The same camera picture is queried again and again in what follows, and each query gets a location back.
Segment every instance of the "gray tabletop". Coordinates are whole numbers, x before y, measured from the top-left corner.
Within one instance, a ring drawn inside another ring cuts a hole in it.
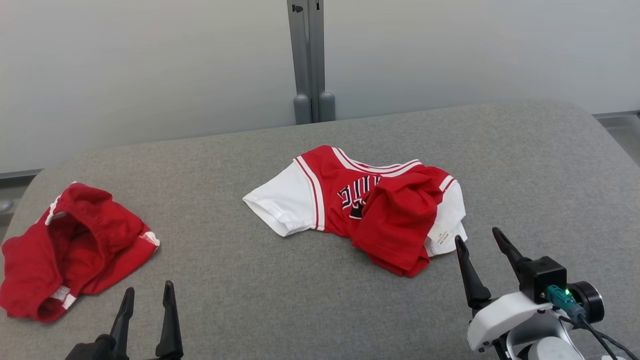
[[[498,226],[526,256],[551,256],[570,281],[594,284],[607,310],[596,328],[638,353],[640,168],[582,109],[531,101],[145,143],[46,169],[8,236],[79,181],[111,192],[161,246],[53,324],[0,318],[3,358],[63,359],[110,330],[129,286],[129,355],[150,357],[167,279],[177,290],[185,359],[495,358],[468,349],[471,314],[454,254],[402,278],[332,234],[281,238],[243,203],[293,157],[325,143],[372,165],[418,158],[450,172],[465,197],[472,261],[494,295],[517,290],[491,235]],[[572,335],[586,357],[604,353],[588,333]]]

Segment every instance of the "floor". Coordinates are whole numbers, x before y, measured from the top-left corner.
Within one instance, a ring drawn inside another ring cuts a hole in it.
[[[606,117],[598,121],[640,166],[640,117],[635,115]],[[0,213],[0,241],[4,239],[13,212],[31,180],[33,176],[0,179],[0,200],[9,199],[13,202],[11,209]]]

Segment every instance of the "white side panel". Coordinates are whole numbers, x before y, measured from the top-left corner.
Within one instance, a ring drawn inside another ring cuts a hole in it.
[[[0,173],[295,124],[284,0],[5,0]]]
[[[324,2],[326,90],[350,119],[555,98],[640,110],[640,2]]]

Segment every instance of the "white sleeve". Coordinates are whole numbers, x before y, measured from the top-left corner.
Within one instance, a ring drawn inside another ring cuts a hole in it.
[[[313,194],[295,163],[243,197],[249,208],[278,235],[287,236],[315,224]]]
[[[465,203],[462,199],[462,189],[457,180],[454,180],[448,189],[442,194],[442,202],[438,204],[438,213],[435,224],[451,233],[451,239],[442,245],[431,241],[431,236],[426,240],[426,249],[429,256],[446,254],[456,250],[456,235],[460,235],[462,240],[467,240],[467,232],[462,226],[462,219],[467,215]]]

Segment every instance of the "care tag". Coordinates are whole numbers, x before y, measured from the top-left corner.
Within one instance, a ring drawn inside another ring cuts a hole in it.
[[[438,223],[433,223],[433,227],[427,236],[429,236],[432,243],[437,243],[440,246],[445,245],[454,238],[452,233],[440,226]]]

